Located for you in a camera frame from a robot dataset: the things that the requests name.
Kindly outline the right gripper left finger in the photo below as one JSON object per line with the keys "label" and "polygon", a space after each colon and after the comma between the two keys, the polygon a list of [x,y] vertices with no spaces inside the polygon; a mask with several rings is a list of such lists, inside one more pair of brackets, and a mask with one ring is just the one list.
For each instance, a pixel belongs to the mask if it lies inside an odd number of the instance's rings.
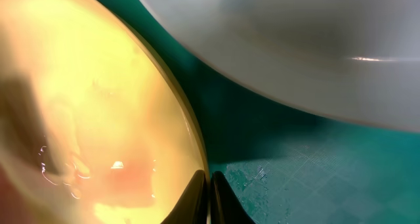
{"label": "right gripper left finger", "polygon": [[178,202],[161,224],[206,224],[207,181],[205,172],[197,170]]}

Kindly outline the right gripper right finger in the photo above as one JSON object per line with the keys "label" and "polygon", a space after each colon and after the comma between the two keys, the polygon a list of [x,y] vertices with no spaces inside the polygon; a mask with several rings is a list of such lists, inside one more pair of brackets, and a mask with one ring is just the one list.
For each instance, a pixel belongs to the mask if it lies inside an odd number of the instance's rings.
{"label": "right gripper right finger", "polygon": [[210,209],[211,224],[255,224],[221,171],[211,177]]}

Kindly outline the light blue plate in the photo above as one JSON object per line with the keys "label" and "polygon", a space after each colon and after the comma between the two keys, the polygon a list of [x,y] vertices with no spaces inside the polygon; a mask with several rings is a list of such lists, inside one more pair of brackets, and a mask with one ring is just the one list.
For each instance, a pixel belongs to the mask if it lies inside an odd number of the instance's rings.
{"label": "light blue plate", "polygon": [[419,131],[419,0],[140,0],[199,59],[273,101]]}

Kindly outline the yellow plate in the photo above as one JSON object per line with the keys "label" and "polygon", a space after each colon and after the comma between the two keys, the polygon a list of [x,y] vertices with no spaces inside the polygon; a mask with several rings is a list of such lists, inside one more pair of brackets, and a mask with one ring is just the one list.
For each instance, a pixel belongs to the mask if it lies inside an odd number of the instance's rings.
{"label": "yellow plate", "polygon": [[1,222],[161,223],[199,127],[166,63],[96,0],[1,0]]}

